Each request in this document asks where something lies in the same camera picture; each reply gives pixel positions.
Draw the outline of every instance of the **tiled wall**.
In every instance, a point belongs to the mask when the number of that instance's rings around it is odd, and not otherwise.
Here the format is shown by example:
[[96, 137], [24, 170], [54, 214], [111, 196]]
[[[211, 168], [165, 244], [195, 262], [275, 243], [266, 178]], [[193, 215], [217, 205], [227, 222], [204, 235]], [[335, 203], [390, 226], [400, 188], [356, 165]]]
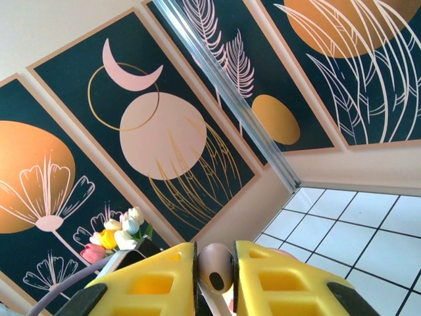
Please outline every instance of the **tiled wall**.
[[381, 316], [419, 315], [421, 197], [301, 188], [256, 243], [346, 278]]

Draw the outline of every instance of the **flower stem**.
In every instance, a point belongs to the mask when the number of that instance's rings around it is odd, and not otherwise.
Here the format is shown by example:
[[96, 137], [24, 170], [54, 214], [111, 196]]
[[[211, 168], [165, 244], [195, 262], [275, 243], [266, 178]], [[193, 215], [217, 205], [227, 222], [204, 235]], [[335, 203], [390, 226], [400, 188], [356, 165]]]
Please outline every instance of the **flower stem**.
[[54, 234], [54, 236], [56, 236], [56, 238], [58, 240], [61, 241], [61, 243], [70, 250], [71, 253], [73, 253], [81, 262], [83, 262], [86, 266], [89, 265], [89, 262], [87, 262], [79, 253], [76, 252], [76, 250], [74, 250], [67, 242], [66, 240], [63, 239], [62, 236], [60, 236], [60, 234], [57, 231], [52, 231], [52, 233]]

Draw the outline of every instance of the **framed poster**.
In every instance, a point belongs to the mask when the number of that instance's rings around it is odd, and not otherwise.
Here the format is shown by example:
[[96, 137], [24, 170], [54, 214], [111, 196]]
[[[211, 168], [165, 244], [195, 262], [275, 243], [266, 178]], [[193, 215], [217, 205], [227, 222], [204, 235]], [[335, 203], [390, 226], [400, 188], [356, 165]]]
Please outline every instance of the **framed poster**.
[[420, 143], [421, 1], [258, 3], [349, 149]]
[[[252, 107], [281, 151], [333, 148], [333, 143], [279, 60], [242, 0], [177, 0], [204, 44], [238, 92]], [[220, 106], [242, 133], [262, 164], [266, 163], [218, 91], [203, 74], [152, 1], [143, 5], [155, 17]]]
[[134, 11], [30, 69], [185, 240], [255, 175]]
[[[36, 97], [17, 76], [0, 87], [0, 271], [39, 301], [89, 265], [80, 255], [89, 237], [131, 204]], [[157, 233], [153, 240], [168, 247]], [[92, 278], [47, 310], [57, 312]]]

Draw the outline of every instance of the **pink tulip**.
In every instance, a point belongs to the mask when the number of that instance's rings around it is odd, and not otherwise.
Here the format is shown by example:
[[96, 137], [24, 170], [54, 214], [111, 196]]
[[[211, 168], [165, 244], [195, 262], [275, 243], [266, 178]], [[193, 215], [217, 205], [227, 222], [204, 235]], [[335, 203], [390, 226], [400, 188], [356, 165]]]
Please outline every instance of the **pink tulip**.
[[99, 241], [99, 233], [94, 232], [92, 237], [89, 237], [89, 241], [91, 242], [91, 244], [100, 246], [101, 242]]
[[89, 263], [95, 263], [105, 257], [105, 248], [95, 244], [87, 244], [80, 255]]

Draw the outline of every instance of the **crescent moon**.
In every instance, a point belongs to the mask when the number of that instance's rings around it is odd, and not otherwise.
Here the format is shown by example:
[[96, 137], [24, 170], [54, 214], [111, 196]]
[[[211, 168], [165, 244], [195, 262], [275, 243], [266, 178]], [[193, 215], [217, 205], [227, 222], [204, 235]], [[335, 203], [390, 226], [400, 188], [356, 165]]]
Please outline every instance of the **crescent moon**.
[[130, 74], [117, 64], [111, 53], [110, 41], [108, 38], [105, 40], [103, 48], [103, 64], [105, 71], [112, 81], [118, 84], [121, 88], [129, 91], [142, 91], [152, 86], [155, 81], [158, 80], [161, 75], [162, 68], [164, 67], [164, 65], [161, 65], [158, 69], [156, 69], [156, 71], [145, 76]]

